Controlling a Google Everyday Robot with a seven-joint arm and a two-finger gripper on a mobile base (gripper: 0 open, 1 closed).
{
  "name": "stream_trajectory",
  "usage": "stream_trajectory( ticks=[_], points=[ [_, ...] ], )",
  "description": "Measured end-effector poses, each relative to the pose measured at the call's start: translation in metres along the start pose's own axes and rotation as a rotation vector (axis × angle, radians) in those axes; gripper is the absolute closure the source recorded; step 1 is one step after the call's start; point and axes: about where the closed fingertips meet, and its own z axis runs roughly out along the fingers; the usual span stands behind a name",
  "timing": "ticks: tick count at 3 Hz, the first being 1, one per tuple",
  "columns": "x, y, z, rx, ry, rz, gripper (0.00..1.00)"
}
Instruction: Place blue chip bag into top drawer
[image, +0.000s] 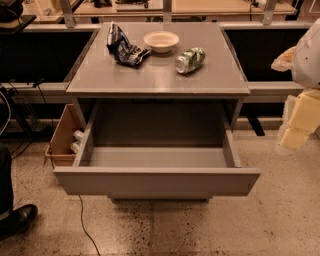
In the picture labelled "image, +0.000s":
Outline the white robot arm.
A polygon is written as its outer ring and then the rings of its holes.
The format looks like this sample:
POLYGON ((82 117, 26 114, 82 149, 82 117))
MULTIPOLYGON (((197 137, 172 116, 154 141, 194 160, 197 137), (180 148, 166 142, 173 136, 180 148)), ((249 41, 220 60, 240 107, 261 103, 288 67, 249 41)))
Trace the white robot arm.
POLYGON ((287 97, 278 133, 276 151, 291 155, 320 127, 320 19, 296 46, 278 56, 271 68, 290 70, 293 81, 304 88, 298 96, 287 97))

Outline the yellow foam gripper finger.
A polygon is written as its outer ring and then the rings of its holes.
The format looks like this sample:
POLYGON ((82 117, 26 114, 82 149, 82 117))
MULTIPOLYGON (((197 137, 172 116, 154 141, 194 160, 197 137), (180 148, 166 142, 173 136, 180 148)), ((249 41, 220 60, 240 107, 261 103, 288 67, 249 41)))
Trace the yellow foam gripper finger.
POLYGON ((306 89, 289 95, 284 105, 276 151, 291 155, 298 151, 320 127, 320 90, 306 89))

